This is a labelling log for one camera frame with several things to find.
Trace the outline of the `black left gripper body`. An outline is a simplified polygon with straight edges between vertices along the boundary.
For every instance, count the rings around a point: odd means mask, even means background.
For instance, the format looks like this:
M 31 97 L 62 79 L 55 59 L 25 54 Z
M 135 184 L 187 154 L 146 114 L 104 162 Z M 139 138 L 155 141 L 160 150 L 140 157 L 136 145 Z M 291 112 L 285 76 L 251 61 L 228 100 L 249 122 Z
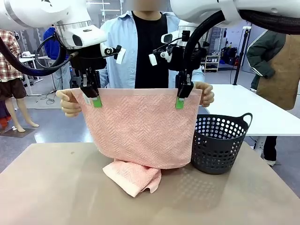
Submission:
M 106 59 L 102 58 L 100 44 L 70 50 L 70 53 L 75 52 L 78 52 L 78 54 L 70 60 L 74 69 L 85 71 L 90 68 L 92 70 L 100 70 L 106 67 Z

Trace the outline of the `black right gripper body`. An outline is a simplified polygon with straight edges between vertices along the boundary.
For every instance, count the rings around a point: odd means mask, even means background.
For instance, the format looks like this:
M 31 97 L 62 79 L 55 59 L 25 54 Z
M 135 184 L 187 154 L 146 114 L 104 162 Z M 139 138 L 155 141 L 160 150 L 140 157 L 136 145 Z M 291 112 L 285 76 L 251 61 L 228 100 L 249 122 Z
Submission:
M 182 71 L 184 69 L 184 51 L 185 49 L 181 46 L 171 44 L 167 47 L 167 52 L 172 54 L 171 61 L 168 63 L 169 70 Z M 191 68 L 193 70 L 199 69 L 201 66 L 202 59 L 202 48 L 195 48 L 193 54 L 189 60 Z

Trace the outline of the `person's left hand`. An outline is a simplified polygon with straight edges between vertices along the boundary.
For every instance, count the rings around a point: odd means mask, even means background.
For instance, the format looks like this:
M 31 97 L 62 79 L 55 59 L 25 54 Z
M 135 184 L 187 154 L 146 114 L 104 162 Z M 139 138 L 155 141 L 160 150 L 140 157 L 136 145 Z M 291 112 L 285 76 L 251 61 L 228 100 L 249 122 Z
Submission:
M 202 107 L 208 107 L 214 102 L 213 87 L 211 84 L 206 82 L 195 82 L 194 88 L 202 91 L 200 105 Z

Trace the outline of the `person's right hand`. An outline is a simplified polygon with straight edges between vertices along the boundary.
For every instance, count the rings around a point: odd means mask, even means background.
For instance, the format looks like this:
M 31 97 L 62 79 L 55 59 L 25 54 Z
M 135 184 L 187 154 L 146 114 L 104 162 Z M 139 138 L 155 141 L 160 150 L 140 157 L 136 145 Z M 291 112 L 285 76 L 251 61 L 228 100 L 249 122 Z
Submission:
M 58 90 L 56 96 L 60 98 L 60 106 L 66 117 L 76 117 L 82 111 L 71 89 Z

